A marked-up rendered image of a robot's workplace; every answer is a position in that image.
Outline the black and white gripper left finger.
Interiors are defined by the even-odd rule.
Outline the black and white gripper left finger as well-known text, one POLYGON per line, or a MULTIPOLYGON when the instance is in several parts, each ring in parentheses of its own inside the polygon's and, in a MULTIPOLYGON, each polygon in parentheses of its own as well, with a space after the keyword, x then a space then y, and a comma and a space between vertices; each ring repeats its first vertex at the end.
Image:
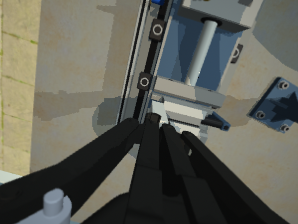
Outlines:
POLYGON ((70 218, 140 144, 123 224, 165 224, 158 102, 143 124, 126 118, 58 164, 0 185, 0 224, 70 224, 70 218))

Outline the grey rectangular block with slot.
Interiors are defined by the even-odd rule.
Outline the grey rectangular block with slot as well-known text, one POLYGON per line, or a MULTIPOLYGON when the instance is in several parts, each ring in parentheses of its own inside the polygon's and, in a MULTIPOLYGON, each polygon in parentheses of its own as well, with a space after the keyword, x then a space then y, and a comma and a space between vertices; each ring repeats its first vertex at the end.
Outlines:
POLYGON ((178 132, 190 131, 195 136, 200 131, 200 123, 205 119, 207 111, 200 105, 163 96, 167 118, 178 132))

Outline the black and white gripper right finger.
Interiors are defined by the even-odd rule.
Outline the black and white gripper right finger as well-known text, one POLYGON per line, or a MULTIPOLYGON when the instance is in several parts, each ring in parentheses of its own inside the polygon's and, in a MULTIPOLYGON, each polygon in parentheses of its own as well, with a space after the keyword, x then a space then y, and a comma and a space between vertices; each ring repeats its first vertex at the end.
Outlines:
POLYGON ((183 198, 190 224, 290 224, 193 133, 176 132, 164 104, 158 102, 158 107, 162 194, 183 198))

